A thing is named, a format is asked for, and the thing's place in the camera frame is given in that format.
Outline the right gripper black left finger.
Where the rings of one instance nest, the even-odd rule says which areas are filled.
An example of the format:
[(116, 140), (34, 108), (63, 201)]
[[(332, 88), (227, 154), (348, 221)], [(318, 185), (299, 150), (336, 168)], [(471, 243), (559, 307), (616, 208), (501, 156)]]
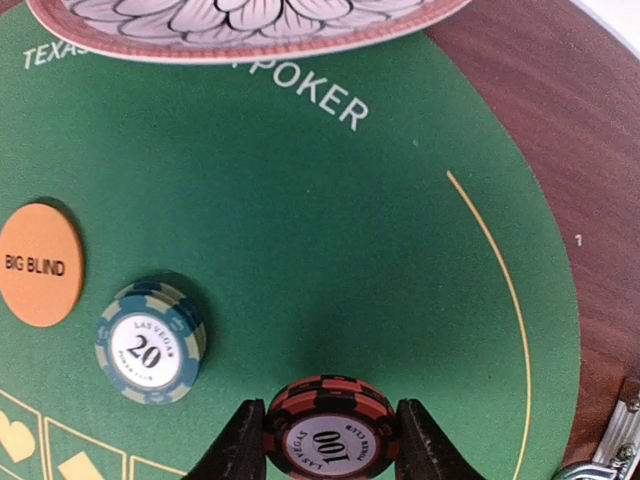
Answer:
[(185, 480), (265, 480), (265, 405), (243, 401)]

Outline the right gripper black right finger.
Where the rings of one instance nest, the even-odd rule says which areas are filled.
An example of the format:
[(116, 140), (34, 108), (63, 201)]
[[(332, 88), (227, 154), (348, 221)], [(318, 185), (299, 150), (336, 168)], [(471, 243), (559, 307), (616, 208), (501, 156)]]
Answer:
[(400, 480), (482, 480), (417, 399), (397, 407), (400, 450), (395, 478)]

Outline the black red 100 chip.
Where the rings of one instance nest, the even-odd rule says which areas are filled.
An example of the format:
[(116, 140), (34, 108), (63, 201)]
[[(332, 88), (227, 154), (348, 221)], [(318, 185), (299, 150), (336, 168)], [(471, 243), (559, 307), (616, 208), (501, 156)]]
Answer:
[(325, 374), (293, 382), (266, 412), (264, 452), (294, 479), (373, 479), (399, 448), (391, 402), (359, 379)]

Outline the green 20 chip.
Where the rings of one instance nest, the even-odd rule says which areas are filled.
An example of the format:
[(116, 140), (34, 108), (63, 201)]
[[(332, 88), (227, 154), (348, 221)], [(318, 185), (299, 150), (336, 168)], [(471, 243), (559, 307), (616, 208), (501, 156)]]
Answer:
[(196, 305), (181, 290), (141, 280), (124, 287), (103, 311), (94, 346), (98, 364), (122, 395), (164, 405), (194, 386), (207, 334)]

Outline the orange big blind button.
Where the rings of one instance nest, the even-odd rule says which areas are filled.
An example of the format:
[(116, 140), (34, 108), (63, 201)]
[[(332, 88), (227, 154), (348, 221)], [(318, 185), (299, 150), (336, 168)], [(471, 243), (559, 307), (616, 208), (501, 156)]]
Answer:
[(1, 229), (1, 296), (23, 323), (36, 328), (63, 321), (84, 285), (84, 251), (60, 210), (30, 203)]

